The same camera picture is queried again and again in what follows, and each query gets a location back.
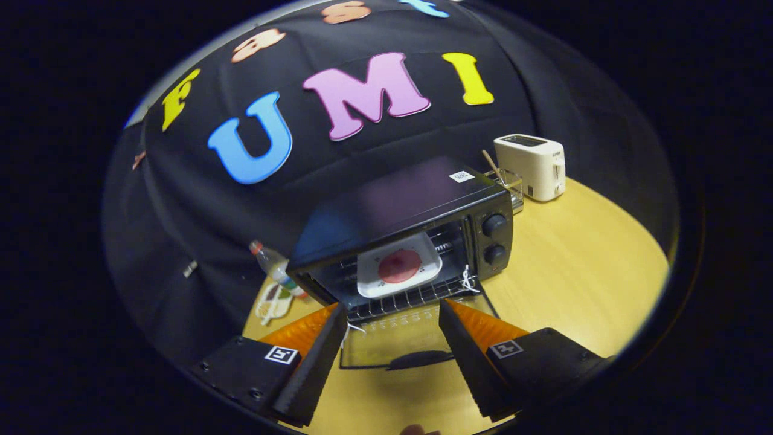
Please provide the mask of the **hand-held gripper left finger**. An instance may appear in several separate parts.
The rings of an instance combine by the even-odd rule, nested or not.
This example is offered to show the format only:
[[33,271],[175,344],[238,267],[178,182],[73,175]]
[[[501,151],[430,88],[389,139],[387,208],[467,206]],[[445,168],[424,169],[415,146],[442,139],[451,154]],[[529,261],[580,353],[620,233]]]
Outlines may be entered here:
[[193,375],[252,414],[309,426],[347,328],[345,307],[334,303],[263,338],[230,339],[193,364]]

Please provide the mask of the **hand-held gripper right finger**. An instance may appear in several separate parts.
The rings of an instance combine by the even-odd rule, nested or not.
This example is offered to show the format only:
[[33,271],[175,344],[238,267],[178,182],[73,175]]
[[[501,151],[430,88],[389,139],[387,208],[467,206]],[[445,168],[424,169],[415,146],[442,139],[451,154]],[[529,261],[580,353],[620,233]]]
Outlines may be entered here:
[[441,301],[438,322],[481,415],[492,422],[560,402],[608,366],[551,327],[527,332],[450,299]]

